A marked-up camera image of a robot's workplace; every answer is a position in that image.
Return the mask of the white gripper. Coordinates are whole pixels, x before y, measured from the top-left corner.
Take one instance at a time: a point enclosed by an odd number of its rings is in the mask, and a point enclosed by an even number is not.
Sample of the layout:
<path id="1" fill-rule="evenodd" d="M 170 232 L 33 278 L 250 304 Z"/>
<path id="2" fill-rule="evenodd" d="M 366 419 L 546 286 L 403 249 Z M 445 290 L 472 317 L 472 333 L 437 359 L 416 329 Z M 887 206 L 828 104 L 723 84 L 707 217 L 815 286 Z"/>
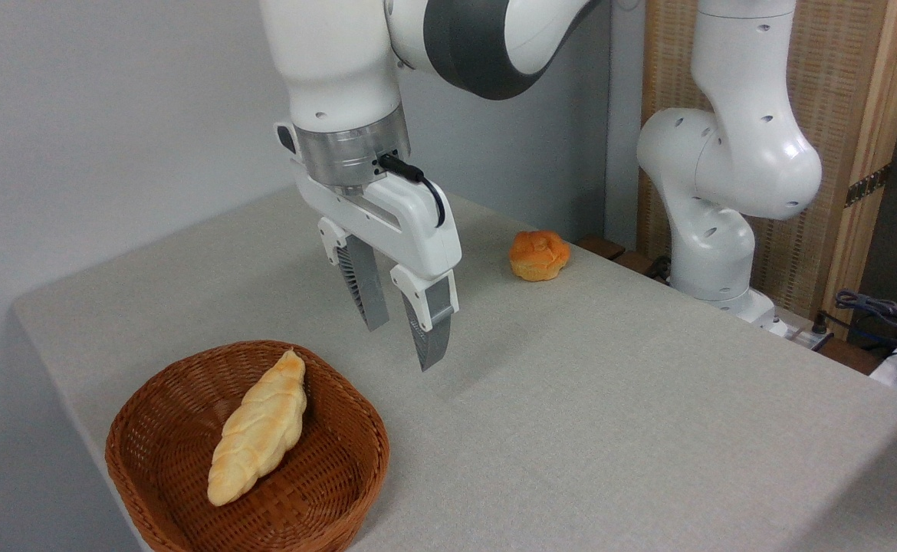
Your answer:
<path id="1" fill-rule="evenodd" d="M 451 317 L 459 310 L 452 269 L 462 246 L 449 201 L 442 200 L 441 221 L 433 192 L 393 172 L 365 185 L 361 195 L 340 195 L 312 179 L 299 155 L 292 167 L 302 199 L 323 216 L 318 229 L 329 262 L 368 330 L 389 320 L 375 248 L 397 263 L 390 276 L 402 292 L 421 370 L 434 366 L 448 349 Z"/>

